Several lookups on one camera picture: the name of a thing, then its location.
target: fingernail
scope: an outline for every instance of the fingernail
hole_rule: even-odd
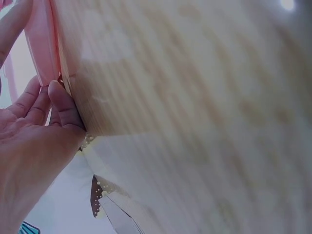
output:
[[[51,82],[50,82],[50,84],[52,84],[52,83],[57,83],[57,84],[59,84],[59,82],[57,81],[57,80],[52,80]]]

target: pink fabric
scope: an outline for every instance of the pink fabric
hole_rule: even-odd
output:
[[[13,0],[0,0],[0,10],[7,5],[10,5],[13,2]],[[13,71],[13,64],[11,60],[11,56],[8,55],[6,58],[4,64],[3,64],[3,70],[4,75],[8,80],[8,86],[9,86],[9,93],[11,97],[11,101],[15,102],[18,99],[18,94],[16,91],[16,85],[14,80],[14,71]]]
[[[40,84],[46,86],[60,71],[50,0],[34,0],[25,34]]]

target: light wood surface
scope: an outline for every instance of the light wood surface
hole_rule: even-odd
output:
[[[309,1],[52,2],[84,154],[145,233],[312,233]]]

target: skin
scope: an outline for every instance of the skin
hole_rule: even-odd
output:
[[[0,66],[29,20],[33,0],[20,0],[0,20]],[[49,126],[45,126],[52,107]],[[34,77],[12,106],[0,110],[0,232],[16,234],[85,137],[72,98]]]

